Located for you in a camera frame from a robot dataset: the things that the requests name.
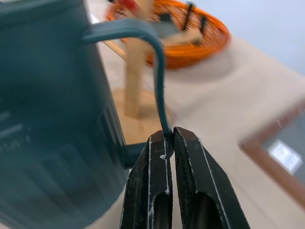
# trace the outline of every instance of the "red object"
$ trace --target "red object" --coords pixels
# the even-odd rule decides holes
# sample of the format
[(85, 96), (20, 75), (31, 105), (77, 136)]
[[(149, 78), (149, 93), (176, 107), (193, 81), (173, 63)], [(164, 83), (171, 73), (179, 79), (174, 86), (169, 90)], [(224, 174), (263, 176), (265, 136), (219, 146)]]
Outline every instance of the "red object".
[(128, 9), (134, 16), (138, 17), (141, 14), (141, 8), (134, 0), (117, 0), (118, 3), (122, 4)]

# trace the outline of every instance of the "white label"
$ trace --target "white label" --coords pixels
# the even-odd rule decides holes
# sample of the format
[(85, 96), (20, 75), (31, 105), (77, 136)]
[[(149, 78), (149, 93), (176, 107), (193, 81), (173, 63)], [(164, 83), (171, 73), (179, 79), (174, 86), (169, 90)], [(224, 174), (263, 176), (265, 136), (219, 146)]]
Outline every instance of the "white label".
[(97, 17), (96, 17), (93, 13), (91, 13), (91, 12), (88, 13), (88, 19), (89, 19), (89, 21), (90, 21), (91, 24), (96, 24), (96, 23), (99, 23), (99, 22), (100, 22), (100, 21), (97, 19)]
[(293, 175), (302, 165), (302, 157), (284, 142), (277, 140), (268, 148), (270, 157)]

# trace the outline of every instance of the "mug handle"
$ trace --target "mug handle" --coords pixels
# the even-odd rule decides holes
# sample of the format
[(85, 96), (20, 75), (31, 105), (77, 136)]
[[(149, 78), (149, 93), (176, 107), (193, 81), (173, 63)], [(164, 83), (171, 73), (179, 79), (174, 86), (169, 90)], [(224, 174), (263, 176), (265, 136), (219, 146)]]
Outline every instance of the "mug handle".
[(154, 95), (157, 103), (159, 119), (166, 142), (173, 149), (173, 131), (169, 125), (164, 102), (164, 69), (165, 55), (162, 44), (153, 27), (136, 19), (115, 20), (93, 24), (84, 34), (82, 41), (85, 44), (106, 40), (135, 37), (148, 42), (155, 50), (154, 64)]

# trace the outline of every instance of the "teal mug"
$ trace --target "teal mug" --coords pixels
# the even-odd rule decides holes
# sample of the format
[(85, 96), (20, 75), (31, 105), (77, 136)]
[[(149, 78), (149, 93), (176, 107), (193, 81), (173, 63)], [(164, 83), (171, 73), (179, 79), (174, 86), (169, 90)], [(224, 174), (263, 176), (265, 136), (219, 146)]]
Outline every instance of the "teal mug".
[(96, 42), (139, 37), (155, 49), (155, 96), (165, 57), (153, 29), (90, 25), (82, 0), (0, 5), (0, 222), (12, 229), (80, 229), (113, 204), (141, 153), (126, 146)]

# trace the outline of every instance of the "wire basket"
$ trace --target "wire basket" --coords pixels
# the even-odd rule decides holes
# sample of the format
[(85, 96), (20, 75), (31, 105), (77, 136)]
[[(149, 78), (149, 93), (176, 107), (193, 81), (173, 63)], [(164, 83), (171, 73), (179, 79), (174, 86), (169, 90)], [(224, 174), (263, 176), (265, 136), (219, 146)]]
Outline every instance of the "wire basket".
[[(182, 30), (187, 15), (188, 5), (175, 0), (154, 0), (154, 9), (151, 20), (159, 21), (159, 14), (170, 13), (173, 23)], [(226, 26), (214, 16), (204, 12), (199, 8), (194, 8), (189, 17), (187, 29), (190, 31), (199, 30), (201, 27), (201, 17), (206, 17), (206, 24), (203, 30), (203, 37), (198, 44), (191, 42), (184, 45), (165, 47), (166, 68), (179, 69), (193, 65), (212, 54), (223, 50), (230, 38), (230, 32)], [(107, 20), (113, 21), (126, 17), (124, 7), (115, 2), (107, 12)], [(146, 59), (148, 65), (153, 65), (153, 53), (149, 53)]]

